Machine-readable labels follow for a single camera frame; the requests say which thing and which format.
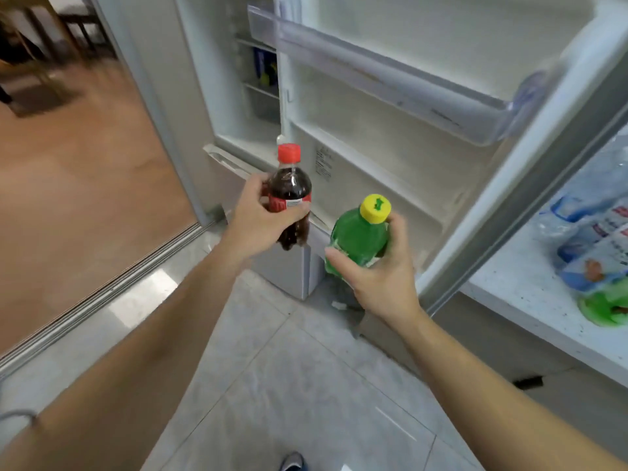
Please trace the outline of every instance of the person's right hand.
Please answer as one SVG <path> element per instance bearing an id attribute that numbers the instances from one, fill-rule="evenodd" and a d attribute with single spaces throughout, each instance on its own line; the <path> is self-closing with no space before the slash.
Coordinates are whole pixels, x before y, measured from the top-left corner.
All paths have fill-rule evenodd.
<path id="1" fill-rule="evenodd" d="M 335 248 L 326 248 L 329 262 L 353 287 L 365 310 L 382 318 L 399 333 L 416 325 L 425 312 L 414 288 L 414 268 L 406 220 L 397 213 L 388 216 L 390 240 L 386 254 L 372 268 L 362 268 Z"/>

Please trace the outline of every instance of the plastic packaging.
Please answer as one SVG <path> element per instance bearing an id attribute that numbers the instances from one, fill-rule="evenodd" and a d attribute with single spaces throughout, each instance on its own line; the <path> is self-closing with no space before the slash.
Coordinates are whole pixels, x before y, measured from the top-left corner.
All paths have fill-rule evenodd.
<path id="1" fill-rule="evenodd" d="M 628 323 L 628 225 L 598 241 L 559 275 L 582 293 L 578 308 L 601 326 Z"/>
<path id="2" fill-rule="evenodd" d="M 613 138 L 586 164 L 536 218 L 542 236 L 567 237 L 578 223 L 606 211 L 628 194 L 628 148 Z"/>
<path id="3" fill-rule="evenodd" d="M 388 243 L 390 202 L 382 195 L 369 195 L 359 208 L 342 213 L 332 231 L 330 246 L 344 253 L 359 266 L 368 267 Z M 340 273 L 325 260 L 325 270 Z"/>
<path id="4" fill-rule="evenodd" d="M 574 236 L 558 248 L 558 256 L 565 262 L 571 262 L 626 223 L 628 223 L 628 197 L 623 197 L 601 214 L 595 222 L 581 227 Z"/>
<path id="5" fill-rule="evenodd" d="M 268 180 L 269 210 L 281 212 L 302 201 L 311 202 L 312 184 L 297 164 L 301 161 L 301 147 L 297 144 L 278 146 L 279 169 Z M 305 245 L 310 231 L 309 214 L 283 230 L 279 243 L 288 251 L 295 244 Z"/>

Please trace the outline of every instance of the dark stool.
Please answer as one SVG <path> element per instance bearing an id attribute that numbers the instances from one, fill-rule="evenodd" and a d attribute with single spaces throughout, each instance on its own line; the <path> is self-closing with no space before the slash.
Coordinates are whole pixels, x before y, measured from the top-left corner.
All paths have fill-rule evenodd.
<path id="1" fill-rule="evenodd" d="M 100 43 L 99 46 L 105 46 L 115 57 L 114 47 L 111 44 L 111 40 L 107 36 L 107 32 L 102 26 L 94 8 L 85 5 L 71 5 L 59 11 L 59 18 L 65 24 L 70 33 L 72 33 L 72 30 L 70 30 L 70 24 L 78 25 L 80 31 L 83 33 L 83 37 L 85 38 L 88 48 L 95 55 L 98 54 L 96 44 L 94 44 L 92 39 L 89 37 L 87 30 L 85 29 L 85 25 L 93 24 L 98 26 L 102 38 L 104 39 L 104 43 Z"/>

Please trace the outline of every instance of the forearm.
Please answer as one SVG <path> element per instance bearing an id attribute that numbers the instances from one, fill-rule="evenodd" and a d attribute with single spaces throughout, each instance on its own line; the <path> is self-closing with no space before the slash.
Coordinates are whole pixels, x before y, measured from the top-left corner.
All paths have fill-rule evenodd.
<path id="1" fill-rule="evenodd" d="M 413 325 L 401 329 L 404 340 L 487 471 L 628 469 L 493 372 L 423 312 L 414 316 Z"/>
<path id="2" fill-rule="evenodd" d="M 138 470 L 177 409 L 240 270 L 219 244 L 0 456 L 3 470 Z"/>

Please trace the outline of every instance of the dark brown soda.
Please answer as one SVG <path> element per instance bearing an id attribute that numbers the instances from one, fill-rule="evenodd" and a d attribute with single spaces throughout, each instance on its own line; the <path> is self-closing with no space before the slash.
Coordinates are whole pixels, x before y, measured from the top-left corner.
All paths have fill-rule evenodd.
<path id="1" fill-rule="evenodd" d="M 271 197 L 282 200 L 298 200 L 312 192 L 312 184 L 308 174 L 296 166 L 281 166 L 268 180 L 268 193 Z M 295 244 L 305 245 L 310 231 L 310 214 L 283 230 L 279 243 L 288 251 Z"/>

